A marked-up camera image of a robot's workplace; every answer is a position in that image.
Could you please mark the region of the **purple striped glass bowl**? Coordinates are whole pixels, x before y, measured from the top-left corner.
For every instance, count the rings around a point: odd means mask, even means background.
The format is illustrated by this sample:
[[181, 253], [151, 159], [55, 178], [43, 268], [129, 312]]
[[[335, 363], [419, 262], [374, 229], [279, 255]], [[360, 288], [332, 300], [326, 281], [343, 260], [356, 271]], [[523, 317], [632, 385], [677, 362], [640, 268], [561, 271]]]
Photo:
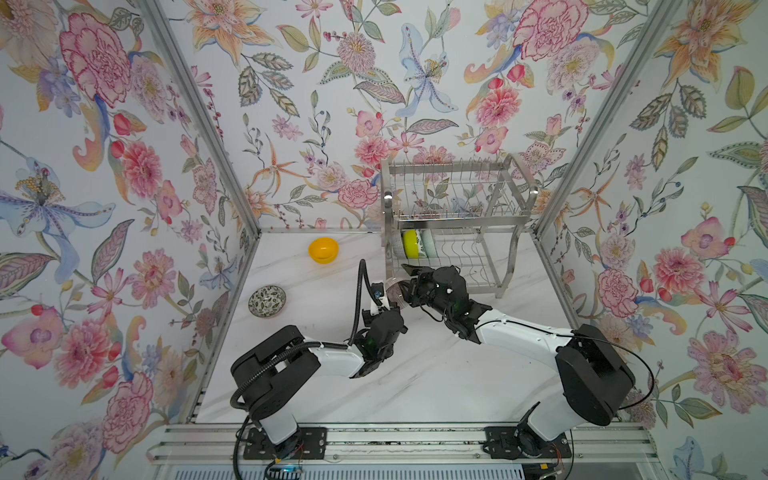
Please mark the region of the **purple striped glass bowl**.
[[385, 294], [389, 305], [392, 308], [408, 308], [410, 293], [410, 282], [408, 280], [398, 280], [396, 278], [388, 279], [385, 282]]

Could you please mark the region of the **lime green plastic bowl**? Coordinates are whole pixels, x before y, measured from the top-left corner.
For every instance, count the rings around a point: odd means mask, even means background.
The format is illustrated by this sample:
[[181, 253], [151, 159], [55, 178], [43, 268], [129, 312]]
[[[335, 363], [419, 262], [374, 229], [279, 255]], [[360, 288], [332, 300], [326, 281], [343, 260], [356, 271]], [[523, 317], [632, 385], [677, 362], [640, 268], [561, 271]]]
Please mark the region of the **lime green plastic bowl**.
[[406, 258], [419, 259], [421, 257], [419, 232], [417, 230], [406, 230], [401, 238]]

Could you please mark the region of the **green leaf pattern bowl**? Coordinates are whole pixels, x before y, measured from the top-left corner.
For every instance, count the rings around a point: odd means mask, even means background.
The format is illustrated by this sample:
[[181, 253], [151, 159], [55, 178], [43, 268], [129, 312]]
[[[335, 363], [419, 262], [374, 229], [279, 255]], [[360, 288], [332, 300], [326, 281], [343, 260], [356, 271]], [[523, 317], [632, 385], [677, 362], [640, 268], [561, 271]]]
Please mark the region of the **green leaf pattern bowl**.
[[417, 237], [417, 247], [418, 247], [418, 258], [427, 259], [428, 254], [425, 249], [423, 232], [421, 230], [417, 230], [416, 237]]

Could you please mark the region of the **silver two-tier dish rack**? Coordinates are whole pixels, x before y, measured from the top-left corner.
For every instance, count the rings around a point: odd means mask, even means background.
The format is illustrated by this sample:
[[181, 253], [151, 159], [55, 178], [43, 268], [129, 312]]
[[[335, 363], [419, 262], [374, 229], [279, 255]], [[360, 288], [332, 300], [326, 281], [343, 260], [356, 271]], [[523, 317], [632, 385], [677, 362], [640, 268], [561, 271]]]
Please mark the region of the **silver two-tier dish rack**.
[[[382, 245], [385, 271], [402, 278], [402, 264], [455, 266], [472, 294], [502, 297], [516, 268], [520, 237], [540, 188], [518, 154], [452, 163], [385, 162], [382, 165]], [[397, 259], [396, 230], [428, 229], [436, 259]]]

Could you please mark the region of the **speckled dark patterned bowl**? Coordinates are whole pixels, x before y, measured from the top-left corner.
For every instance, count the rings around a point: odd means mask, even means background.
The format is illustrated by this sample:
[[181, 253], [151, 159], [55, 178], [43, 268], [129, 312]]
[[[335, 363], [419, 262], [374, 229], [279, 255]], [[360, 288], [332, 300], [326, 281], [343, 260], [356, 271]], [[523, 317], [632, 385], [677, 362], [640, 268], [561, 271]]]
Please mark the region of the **speckled dark patterned bowl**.
[[248, 299], [248, 311], [257, 318], [271, 318], [284, 308], [286, 292], [277, 285], [265, 285], [256, 289]]

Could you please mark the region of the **black white patterned bowl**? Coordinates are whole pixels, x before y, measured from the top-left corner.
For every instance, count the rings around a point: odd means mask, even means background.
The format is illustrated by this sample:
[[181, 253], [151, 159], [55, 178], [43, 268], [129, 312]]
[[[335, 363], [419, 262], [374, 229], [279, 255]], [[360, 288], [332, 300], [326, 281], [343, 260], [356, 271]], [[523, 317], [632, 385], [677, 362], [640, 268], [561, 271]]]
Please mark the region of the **black white patterned bowl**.
[[401, 231], [396, 230], [391, 238], [393, 256], [397, 259], [406, 259], [406, 253], [403, 246]]

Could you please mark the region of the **pale green glass bowl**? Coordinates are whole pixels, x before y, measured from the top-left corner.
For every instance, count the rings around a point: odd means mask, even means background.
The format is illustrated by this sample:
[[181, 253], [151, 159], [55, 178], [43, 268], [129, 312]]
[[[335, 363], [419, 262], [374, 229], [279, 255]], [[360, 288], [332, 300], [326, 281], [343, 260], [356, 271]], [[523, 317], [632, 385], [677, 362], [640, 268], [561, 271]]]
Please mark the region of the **pale green glass bowl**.
[[437, 252], [434, 236], [430, 230], [425, 229], [421, 232], [423, 249], [426, 256], [429, 259], [436, 259], [439, 257]]

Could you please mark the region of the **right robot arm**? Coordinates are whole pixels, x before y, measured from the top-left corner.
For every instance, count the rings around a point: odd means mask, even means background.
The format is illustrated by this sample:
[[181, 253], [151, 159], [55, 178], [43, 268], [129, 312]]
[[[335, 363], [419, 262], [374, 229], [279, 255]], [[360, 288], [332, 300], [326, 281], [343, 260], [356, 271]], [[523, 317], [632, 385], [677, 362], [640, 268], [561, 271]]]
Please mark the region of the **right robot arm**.
[[635, 385], [635, 376], [596, 327], [575, 330], [524, 321], [470, 298], [466, 281], [455, 266], [405, 264], [408, 280], [400, 282], [404, 300], [428, 307], [459, 338], [522, 354], [555, 371], [559, 389], [536, 400], [518, 430], [550, 442], [584, 423], [607, 426]]

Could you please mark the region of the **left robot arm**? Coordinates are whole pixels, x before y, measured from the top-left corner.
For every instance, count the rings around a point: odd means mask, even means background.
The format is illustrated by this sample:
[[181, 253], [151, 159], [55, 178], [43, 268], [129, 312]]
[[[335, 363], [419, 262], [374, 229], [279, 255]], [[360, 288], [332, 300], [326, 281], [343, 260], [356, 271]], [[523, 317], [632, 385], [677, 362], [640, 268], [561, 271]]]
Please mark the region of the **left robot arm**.
[[363, 312], [365, 328], [352, 343], [311, 340], [288, 325], [239, 357], [230, 372], [236, 383], [230, 406], [248, 414], [273, 446], [298, 438], [290, 400], [315, 376], [363, 378], [394, 354], [407, 332], [397, 307]]

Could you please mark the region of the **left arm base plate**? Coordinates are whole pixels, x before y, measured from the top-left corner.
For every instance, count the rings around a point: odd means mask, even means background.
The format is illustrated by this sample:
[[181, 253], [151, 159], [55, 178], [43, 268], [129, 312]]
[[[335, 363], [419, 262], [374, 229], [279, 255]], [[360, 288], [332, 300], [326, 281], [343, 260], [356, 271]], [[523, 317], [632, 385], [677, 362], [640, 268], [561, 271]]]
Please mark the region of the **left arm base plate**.
[[274, 444], [258, 429], [250, 429], [243, 440], [244, 460], [323, 460], [327, 447], [328, 429], [299, 427], [285, 441]]

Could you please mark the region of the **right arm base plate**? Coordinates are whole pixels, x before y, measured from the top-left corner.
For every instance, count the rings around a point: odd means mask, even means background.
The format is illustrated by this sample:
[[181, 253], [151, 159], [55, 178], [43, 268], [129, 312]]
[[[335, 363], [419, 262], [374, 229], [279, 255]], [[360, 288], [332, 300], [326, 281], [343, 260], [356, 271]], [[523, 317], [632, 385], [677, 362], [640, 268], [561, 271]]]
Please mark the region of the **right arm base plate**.
[[543, 440], [532, 430], [518, 426], [488, 426], [484, 429], [482, 450], [492, 459], [570, 459], [573, 456], [565, 434]]

